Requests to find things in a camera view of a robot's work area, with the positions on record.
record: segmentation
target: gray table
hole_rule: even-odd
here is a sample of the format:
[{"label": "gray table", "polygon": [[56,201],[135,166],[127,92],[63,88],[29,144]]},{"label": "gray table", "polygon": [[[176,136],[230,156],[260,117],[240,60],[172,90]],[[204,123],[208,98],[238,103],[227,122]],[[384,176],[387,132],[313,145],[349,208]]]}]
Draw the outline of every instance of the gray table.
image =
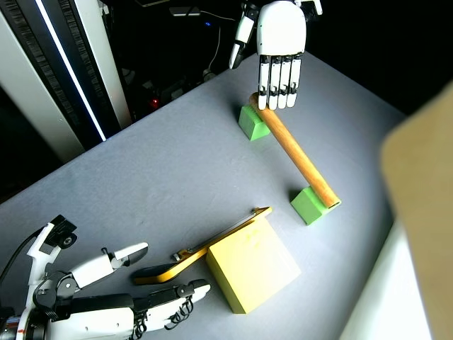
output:
[{"label": "gray table", "polygon": [[[0,205],[1,266],[26,236],[63,214],[79,240],[53,268],[68,270],[104,246],[146,241],[145,259],[83,292],[144,295],[158,287],[134,287],[134,270],[166,263],[251,208],[271,205],[268,221],[302,275],[257,310],[236,315],[198,261],[174,283],[206,278],[209,295],[177,329],[144,338],[337,339],[391,226],[379,146],[403,116],[308,53],[303,65],[297,104],[280,116],[343,200],[323,219],[306,227],[289,204],[307,183],[275,138],[249,142],[237,125],[256,89],[254,56]],[[21,310],[30,262],[19,256],[1,290],[4,305]]]}]

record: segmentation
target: yellow block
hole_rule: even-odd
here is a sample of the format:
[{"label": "yellow block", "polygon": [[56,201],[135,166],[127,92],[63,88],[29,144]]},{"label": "yellow block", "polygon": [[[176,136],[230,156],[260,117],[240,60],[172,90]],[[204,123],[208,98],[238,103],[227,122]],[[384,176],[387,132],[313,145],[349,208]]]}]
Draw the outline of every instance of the yellow block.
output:
[{"label": "yellow block", "polygon": [[212,245],[206,260],[236,314],[254,310],[300,275],[264,218]]}]

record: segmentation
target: orange handle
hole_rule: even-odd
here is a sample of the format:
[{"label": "orange handle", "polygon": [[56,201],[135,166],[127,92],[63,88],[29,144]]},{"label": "orange handle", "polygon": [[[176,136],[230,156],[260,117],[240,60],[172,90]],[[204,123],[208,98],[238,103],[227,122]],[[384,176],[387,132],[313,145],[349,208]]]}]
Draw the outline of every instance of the orange handle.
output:
[{"label": "orange handle", "polygon": [[269,130],[272,134],[274,134],[277,141],[292,159],[302,176],[305,177],[307,182],[309,182],[314,192],[323,201],[324,205],[330,208],[336,204],[339,204],[340,199],[333,192],[331,187],[328,186],[327,182],[324,180],[313,163],[311,163],[304,150],[302,150],[288,129],[283,125],[277,114],[273,110],[270,110],[267,106],[264,110],[260,110],[258,108],[257,93],[251,95],[250,104],[253,106],[256,113],[261,117],[264,123],[266,123]]}]

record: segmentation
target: white light line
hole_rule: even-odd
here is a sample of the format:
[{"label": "white light line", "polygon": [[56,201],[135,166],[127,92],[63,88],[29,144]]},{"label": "white light line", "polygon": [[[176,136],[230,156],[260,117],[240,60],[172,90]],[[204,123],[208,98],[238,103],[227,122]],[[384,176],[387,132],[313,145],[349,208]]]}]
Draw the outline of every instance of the white light line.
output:
[{"label": "white light line", "polygon": [[79,95],[80,95],[80,97],[82,98],[82,101],[85,104],[86,110],[90,114],[91,120],[93,121],[94,126],[96,126],[96,129],[99,132],[99,135],[101,136],[102,141],[105,142],[104,132],[102,132],[101,127],[100,127],[100,125],[98,123],[98,120],[94,116],[93,110],[91,110],[90,103],[86,99],[84,90],[81,88],[79,80],[77,80],[76,74],[74,73],[74,70],[72,69],[72,66],[69,63],[68,57],[66,56],[66,53],[63,50],[63,46],[62,46],[61,42],[59,41],[58,35],[55,32],[54,26],[52,25],[52,22],[50,21],[49,16],[47,15],[45,7],[42,4],[41,0],[35,0],[35,2],[38,5],[38,8],[40,9],[42,18],[44,19],[44,22],[45,22],[45,25],[47,26],[47,29],[49,30],[50,35],[52,36],[52,38],[53,38],[53,40],[55,42],[55,45],[57,46],[59,55],[62,56],[63,62],[66,65],[66,68],[67,68],[67,70],[69,72],[69,75],[71,76],[72,81],[74,82],[74,85],[76,86],[77,91],[79,92]]}]

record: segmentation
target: green foam block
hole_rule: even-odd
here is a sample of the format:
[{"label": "green foam block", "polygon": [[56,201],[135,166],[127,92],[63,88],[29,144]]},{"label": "green foam block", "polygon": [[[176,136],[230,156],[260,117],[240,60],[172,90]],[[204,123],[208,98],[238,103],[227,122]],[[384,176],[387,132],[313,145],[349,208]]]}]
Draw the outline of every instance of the green foam block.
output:
[{"label": "green foam block", "polygon": [[319,199],[311,187],[302,190],[294,200],[291,201],[292,207],[302,217],[307,225],[310,225],[321,216],[335,209],[339,204],[332,208],[327,208]]},{"label": "green foam block", "polygon": [[270,133],[268,126],[250,105],[242,107],[241,115],[239,116],[239,126],[249,140],[257,140]]}]

